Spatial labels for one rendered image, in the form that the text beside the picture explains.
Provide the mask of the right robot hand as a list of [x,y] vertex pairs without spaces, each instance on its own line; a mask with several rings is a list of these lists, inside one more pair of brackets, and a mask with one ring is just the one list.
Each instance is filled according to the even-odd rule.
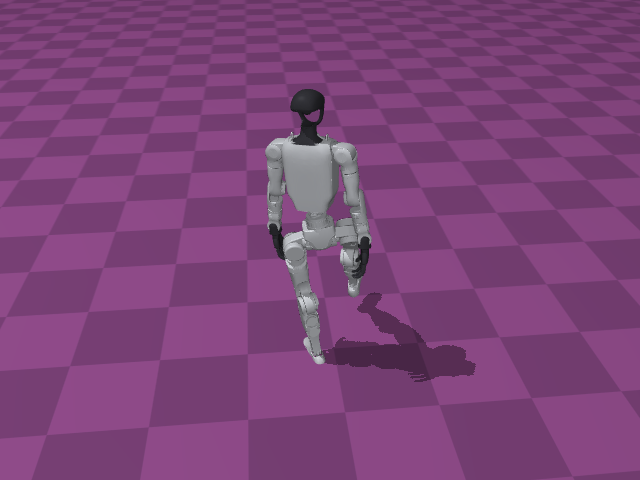
[[352,274],[353,278],[360,278],[364,275],[366,270],[366,264],[369,259],[369,249],[371,248],[371,244],[369,245],[369,238],[364,236],[360,240],[360,245],[358,243],[358,248],[361,249],[360,256],[355,260],[356,262],[360,261],[360,265],[356,270],[353,270]]

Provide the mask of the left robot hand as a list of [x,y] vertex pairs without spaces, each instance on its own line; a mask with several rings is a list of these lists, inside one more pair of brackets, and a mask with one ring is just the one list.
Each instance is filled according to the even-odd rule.
[[284,256],[284,252],[283,252],[283,239],[284,239],[284,237],[282,237],[282,234],[281,234],[282,227],[280,227],[280,229],[278,231],[277,225],[272,223],[272,224],[269,225],[269,229],[270,229],[269,233],[272,235],[273,244],[274,244],[274,247],[276,248],[276,251],[277,251],[277,254],[278,254],[279,258],[285,260],[285,256]]

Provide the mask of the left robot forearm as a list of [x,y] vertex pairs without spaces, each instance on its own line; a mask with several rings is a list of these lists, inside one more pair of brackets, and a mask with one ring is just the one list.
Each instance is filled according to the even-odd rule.
[[267,204],[268,204],[268,218],[269,218],[269,222],[267,223],[267,228],[269,229],[269,225],[274,223],[277,225],[277,228],[279,231],[282,225],[281,218],[282,218],[283,197],[269,195],[269,185],[270,185],[270,182],[268,182],[268,185],[267,185]]

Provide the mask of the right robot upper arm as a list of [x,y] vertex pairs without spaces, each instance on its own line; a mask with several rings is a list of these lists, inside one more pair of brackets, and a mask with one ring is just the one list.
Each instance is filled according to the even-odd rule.
[[331,149],[335,162],[341,166],[342,180],[346,190],[343,194],[344,204],[351,207],[360,206],[356,148],[350,143],[333,142]]

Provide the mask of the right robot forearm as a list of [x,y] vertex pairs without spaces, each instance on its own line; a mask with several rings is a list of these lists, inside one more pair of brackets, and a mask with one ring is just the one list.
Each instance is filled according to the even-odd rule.
[[362,189],[359,190],[359,201],[360,206],[352,207],[350,211],[350,216],[353,220],[354,230],[357,233],[357,240],[360,245],[360,240],[362,237],[366,236],[369,238],[369,245],[372,242],[371,235],[369,233],[369,223],[367,219],[367,210],[365,205],[365,198]]

